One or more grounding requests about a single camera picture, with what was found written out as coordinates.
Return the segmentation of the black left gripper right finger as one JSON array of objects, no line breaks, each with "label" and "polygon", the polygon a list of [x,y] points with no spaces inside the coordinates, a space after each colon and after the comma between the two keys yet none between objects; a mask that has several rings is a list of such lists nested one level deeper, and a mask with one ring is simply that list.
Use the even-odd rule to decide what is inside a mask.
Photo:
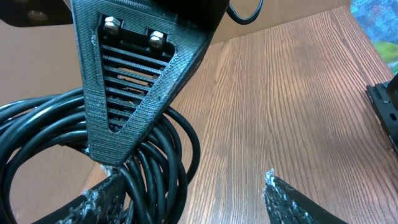
[{"label": "black left gripper right finger", "polygon": [[263,199],[271,224],[345,224],[291,185],[266,172]]}]

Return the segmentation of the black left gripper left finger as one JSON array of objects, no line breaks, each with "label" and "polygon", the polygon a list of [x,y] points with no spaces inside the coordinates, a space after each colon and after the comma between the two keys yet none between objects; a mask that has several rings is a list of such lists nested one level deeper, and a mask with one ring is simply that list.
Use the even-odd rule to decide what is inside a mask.
[{"label": "black left gripper left finger", "polygon": [[124,223],[126,182],[114,173],[62,208],[37,220],[34,224],[102,224]]}]

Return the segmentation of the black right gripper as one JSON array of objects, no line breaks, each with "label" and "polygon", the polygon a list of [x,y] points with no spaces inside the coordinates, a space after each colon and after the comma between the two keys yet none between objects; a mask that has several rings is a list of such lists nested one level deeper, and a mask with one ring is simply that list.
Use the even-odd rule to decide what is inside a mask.
[{"label": "black right gripper", "polygon": [[229,0],[154,0],[154,2],[206,30],[217,29],[229,6]]}]

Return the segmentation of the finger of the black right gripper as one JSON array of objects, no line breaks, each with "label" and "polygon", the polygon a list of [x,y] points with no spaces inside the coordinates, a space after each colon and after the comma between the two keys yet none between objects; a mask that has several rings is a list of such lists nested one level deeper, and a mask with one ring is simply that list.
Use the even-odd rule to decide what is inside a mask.
[{"label": "finger of the black right gripper", "polygon": [[90,158],[122,164],[213,37],[154,1],[72,1]]},{"label": "finger of the black right gripper", "polygon": [[71,10],[64,0],[1,0],[1,20],[14,27],[73,23]]}]

